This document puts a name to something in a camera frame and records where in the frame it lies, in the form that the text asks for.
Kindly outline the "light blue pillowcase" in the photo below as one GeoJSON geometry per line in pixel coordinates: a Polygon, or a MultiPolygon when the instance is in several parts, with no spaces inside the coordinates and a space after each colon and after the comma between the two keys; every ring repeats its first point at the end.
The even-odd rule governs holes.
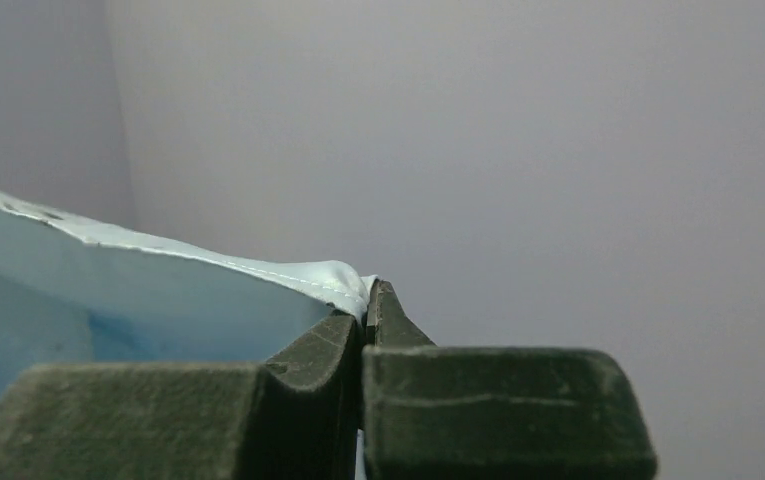
{"type": "Polygon", "coordinates": [[[259,361],[374,284],[340,261],[212,252],[0,192],[0,395],[51,362],[259,361]]]}

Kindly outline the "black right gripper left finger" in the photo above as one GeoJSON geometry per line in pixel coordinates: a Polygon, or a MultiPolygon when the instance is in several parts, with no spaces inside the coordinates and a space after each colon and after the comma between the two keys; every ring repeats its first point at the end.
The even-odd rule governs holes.
{"type": "Polygon", "coordinates": [[[0,479],[350,479],[362,345],[339,312],[263,363],[32,368],[0,399],[0,479]]]}

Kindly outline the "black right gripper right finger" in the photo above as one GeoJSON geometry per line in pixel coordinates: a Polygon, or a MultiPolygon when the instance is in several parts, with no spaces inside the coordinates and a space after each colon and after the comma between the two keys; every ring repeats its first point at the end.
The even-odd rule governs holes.
{"type": "Polygon", "coordinates": [[[435,344],[376,281],[362,353],[370,479],[652,479],[658,457],[608,354],[435,344]]]}

